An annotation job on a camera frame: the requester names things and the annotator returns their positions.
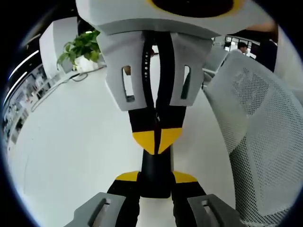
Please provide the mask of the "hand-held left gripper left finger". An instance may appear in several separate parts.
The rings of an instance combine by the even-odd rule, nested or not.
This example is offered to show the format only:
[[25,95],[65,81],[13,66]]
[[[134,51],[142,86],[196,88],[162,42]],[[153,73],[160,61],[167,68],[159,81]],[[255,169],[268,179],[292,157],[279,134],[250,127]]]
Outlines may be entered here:
[[108,191],[78,207],[67,227],[134,227],[140,213],[139,172],[119,175]]

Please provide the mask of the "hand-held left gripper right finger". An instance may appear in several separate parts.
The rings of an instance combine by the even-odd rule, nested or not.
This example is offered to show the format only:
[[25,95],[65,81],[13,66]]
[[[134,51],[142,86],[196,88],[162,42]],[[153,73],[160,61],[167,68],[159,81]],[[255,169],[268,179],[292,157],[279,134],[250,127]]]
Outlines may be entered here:
[[214,194],[206,194],[196,178],[173,172],[171,195],[178,227],[243,227],[238,211]]

